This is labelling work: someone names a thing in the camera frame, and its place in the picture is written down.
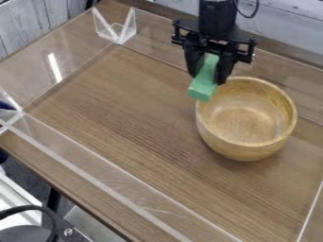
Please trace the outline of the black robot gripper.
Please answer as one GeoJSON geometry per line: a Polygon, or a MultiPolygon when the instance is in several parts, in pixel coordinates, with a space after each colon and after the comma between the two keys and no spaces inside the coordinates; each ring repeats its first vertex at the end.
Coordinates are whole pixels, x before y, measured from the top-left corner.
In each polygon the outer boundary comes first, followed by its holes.
{"type": "Polygon", "coordinates": [[[239,0],[199,0],[196,18],[174,20],[172,43],[182,46],[188,73],[196,76],[204,64],[204,55],[219,56],[216,84],[226,83],[238,61],[250,63],[258,41],[238,26],[238,16],[253,19],[241,9],[239,0]]]}

